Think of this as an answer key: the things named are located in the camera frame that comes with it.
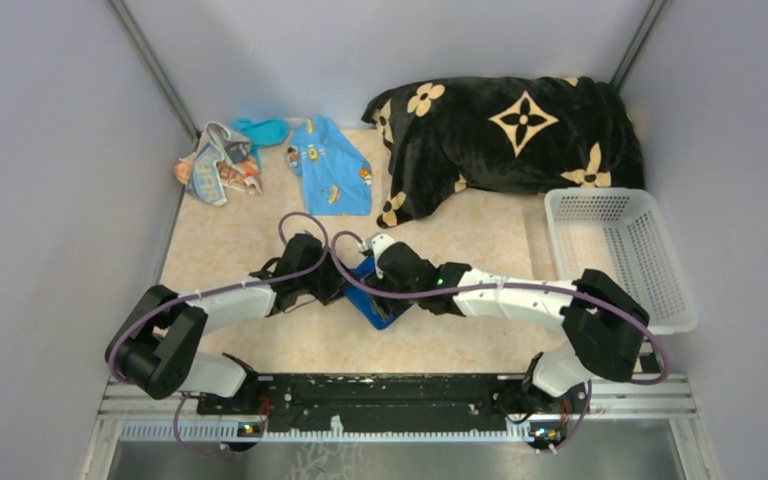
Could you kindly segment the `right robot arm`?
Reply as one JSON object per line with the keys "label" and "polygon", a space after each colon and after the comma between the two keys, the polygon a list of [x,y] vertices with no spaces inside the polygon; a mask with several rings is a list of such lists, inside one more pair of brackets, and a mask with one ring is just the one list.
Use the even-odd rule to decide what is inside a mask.
{"label": "right robot arm", "polygon": [[586,269],[574,280],[527,282],[469,264],[439,266],[403,242],[380,235],[363,252],[375,265],[386,299],[415,303],[434,315],[496,317],[562,333],[565,341],[538,354],[523,380],[523,398],[550,411],[572,387],[593,378],[631,380],[643,343],[646,310],[607,274]]}

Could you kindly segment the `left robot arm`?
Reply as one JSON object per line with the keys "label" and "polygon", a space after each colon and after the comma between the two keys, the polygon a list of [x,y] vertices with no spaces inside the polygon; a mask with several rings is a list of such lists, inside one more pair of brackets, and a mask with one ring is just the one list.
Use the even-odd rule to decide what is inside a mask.
{"label": "left robot arm", "polygon": [[322,305],[342,297],[345,283],[318,238],[294,235],[281,256],[242,281],[180,294],[164,285],[148,288],[104,354],[111,375],[155,400],[176,392],[210,394],[237,414],[260,399],[254,369],[230,354],[208,354],[202,338],[244,320],[288,312],[309,295]]}

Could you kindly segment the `dark blue towel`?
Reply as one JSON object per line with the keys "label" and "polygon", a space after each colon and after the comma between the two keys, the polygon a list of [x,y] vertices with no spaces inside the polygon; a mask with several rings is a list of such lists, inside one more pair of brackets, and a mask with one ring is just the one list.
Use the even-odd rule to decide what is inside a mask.
{"label": "dark blue towel", "polygon": [[[383,288],[376,276],[373,258],[364,259],[357,267],[350,269],[350,273],[365,286]],[[349,283],[343,285],[342,293],[377,330],[388,328],[412,307],[408,301],[373,296]]]}

